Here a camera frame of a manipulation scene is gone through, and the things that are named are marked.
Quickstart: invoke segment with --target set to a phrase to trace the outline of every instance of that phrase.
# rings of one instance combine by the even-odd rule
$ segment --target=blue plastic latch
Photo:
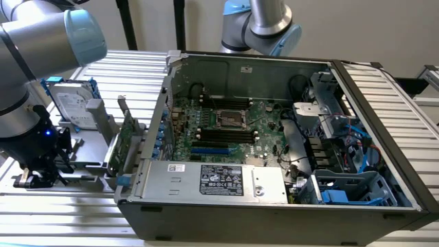
[[[347,204],[350,203],[349,197],[343,190],[329,189],[322,192],[323,202],[329,204]]]
[[[156,140],[156,142],[154,143],[154,148],[160,148],[162,147],[162,141]]]
[[[250,0],[228,0],[224,4],[223,15],[251,11]]]
[[[90,78],[88,82],[90,82],[90,85],[91,85],[94,98],[95,99],[102,99],[102,94],[100,94],[99,88],[98,88],[98,82],[94,80],[94,78]]]
[[[131,177],[119,176],[116,178],[116,185],[118,186],[130,187],[130,184],[131,184]]]
[[[43,89],[44,89],[46,94],[47,94],[48,96],[51,96],[51,91],[48,90],[47,83],[46,83],[46,80],[44,80],[44,79],[42,79],[42,81],[40,81],[40,85],[42,85],[42,87],[43,87]]]
[[[159,132],[159,133],[158,133],[158,137],[156,137],[156,139],[158,139],[158,140],[162,140],[162,139],[163,139],[163,136],[164,136],[163,132]]]
[[[152,150],[152,158],[158,158],[160,155],[160,150],[159,149],[154,149]]]
[[[164,124],[160,124],[159,125],[159,131],[163,131],[164,130]]]
[[[273,49],[270,56],[290,56],[291,51],[295,49],[302,37],[302,26],[294,24],[287,32],[283,34]]]
[[[168,115],[170,115],[170,111],[164,109],[162,113],[162,119],[167,118]]]
[[[60,83],[64,81],[64,78],[60,76],[51,76],[47,80],[47,82]]]
[[[378,206],[383,203],[383,198],[375,198],[370,201],[357,202],[350,201],[345,190],[329,189],[322,192],[323,203],[335,205],[363,205],[363,206]]]

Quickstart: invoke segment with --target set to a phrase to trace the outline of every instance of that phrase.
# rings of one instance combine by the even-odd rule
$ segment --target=metal table
[[[99,82],[107,111],[114,114],[119,122],[123,114],[116,99],[118,95],[126,95],[134,116],[148,126],[162,79],[166,76],[164,67],[166,53],[111,51],[106,59],[87,68],[79,69],[72,79],[95,78]],[[353,74],[354,80],[363,80],[363,76],[369,74],[367,71],[361,70],[353,70],[353,72],[363,73],[363,75]],[[393,87],[387,88],[385,84],[382,86],[387,91],[393,89]],[[393,97],[399,96],[398,92],[389,91],[389,93],[393,93]],[[56,116],[54,106],[48,109],[52,111],[54,121],[58,121],[59,116]],[[418,171],[431,188],[430,191],[439,200],[439,166],[419,166]],[[0,243],[44,246],[242,246],[144,242],[136,238],[115,205],[112,193],[18,189],[12,187],[11,176],[20,173],[19,165],[10,158],[0,167]],[[437,247],[439,246],[439,222],[415,232],[394,232],[370,246]]]

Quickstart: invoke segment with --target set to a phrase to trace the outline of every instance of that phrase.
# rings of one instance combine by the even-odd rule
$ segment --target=hard drive
[[[102,98],[96,81],[94,79],[78,81],[50,77],[42,81],[42,86],[52,98],[64,121],[71,121],[80,129],[96,130],[95,120],[86,110],[88,101]]]

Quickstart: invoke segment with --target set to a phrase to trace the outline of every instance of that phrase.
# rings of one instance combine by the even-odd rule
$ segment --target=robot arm
[[[26,84],[102,59],[107,55],[106,39],[86,10],[63,11],[66,5],[52,4],[67,1],[0,3],[12,21],[0,24],[0,149],[26,170],[15,186],[31,187],[31,178],[36,179],[34,184],[50,186],[56,179],[54,160],[63,154],[60,137],[66,133],[52,126]],[[62,158],[70,166],[68,158]]]
[[[289,56],[302,36],[283,0],[228,0],[220,52]]]

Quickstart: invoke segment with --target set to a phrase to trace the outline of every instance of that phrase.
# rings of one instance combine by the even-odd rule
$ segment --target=vented metal panel
[[[159,67],[164,68],[164,59],[164,53],[111,51],[106,59],[80,69],[72,79],[86,80],[90,77],[96,79],[108,109],[118,109],[118,95],[127,95],[130,108],[139,110],[132,111],[134,116],[143,119],[148,124],[151,120],[150,111],[155,107],[155,99],[164,76],[163,70],[159,69]],[[379,80],[377,78],[379,72],[373,69],[353,68],[350,72],[363,76],[366,83],[377,82],[367,80]],[[414,112],[401,98],[398,103],[379,98],[379,95],[399,96],[391,87],[386,88],[385,92],[375,92],[374,89],[377,88],[374,87],[362,88],[363,93],[374,99],[371,102],[374,109],[390,111],[393,108],[393,115],[398,115],[395,110],[397,112]],[[114,111],[115,116],[122,120],[122,114],[118,115],[119,112]],[[398,129],[429,130],[421,119],[387,117],[382,121],[389,128],[395,128],[397,135],[401,135]],[[402,148],[409,146],[409,148],[403,148],[409,153],[411,153],[411,147],[417,142],[433,145],[438,141],[438,139],[415,137],[395,137],[395,140]],[[422,176],[426,176],[423,179],[430,184],[430,191],[439,199],[438,165],[431,160],[419,157],[411,159],[411,164]],[[220,243],[144,242],[136,238],[114,203],[111,193],[54,192],[50,190],[36,192],[16,189],[12,187],[11,177],[20,173],[18,163],[10,158],[0,167],[0,243],[43,246],[242,246],[242,244]],[[433,223],[415,232],[394,232],[369,246],[437,247],[439,246],[439,223]]]
[[[346,65],[346,69],[415,171],[437,196],[438,191],[434,189],[439,188],[438,126],[381,70],[362,65]]]

